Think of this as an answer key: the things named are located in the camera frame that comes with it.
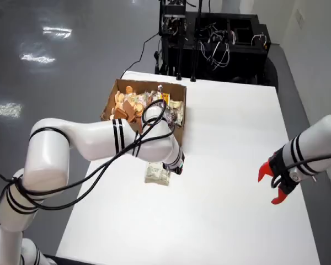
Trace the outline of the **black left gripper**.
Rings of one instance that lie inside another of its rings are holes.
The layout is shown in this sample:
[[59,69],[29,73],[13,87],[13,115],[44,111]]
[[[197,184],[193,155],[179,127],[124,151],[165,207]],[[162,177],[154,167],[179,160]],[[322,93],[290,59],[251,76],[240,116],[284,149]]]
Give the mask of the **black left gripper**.
[[183,171],[184,160],[185,160],[185,156],[184,154],[182,154],[181,157],[177,160],[175,165],[170,166],[168,164],[162,163],[162,167],[167,172],[172,172],[177,175],[181,175]]

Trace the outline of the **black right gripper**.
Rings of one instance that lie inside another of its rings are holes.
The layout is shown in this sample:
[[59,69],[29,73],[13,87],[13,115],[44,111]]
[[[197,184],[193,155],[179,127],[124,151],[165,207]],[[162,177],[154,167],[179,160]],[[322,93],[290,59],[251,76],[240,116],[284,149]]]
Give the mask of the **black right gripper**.
[[273,177],[271,187],[278,187],[278,195],[271,201],[274,205],[282,203],[301,181],[301,174],[296,167],[287,169],[294,162],[297,162],[294,151],[277,150],[259,168],[258,182],[268,175]]

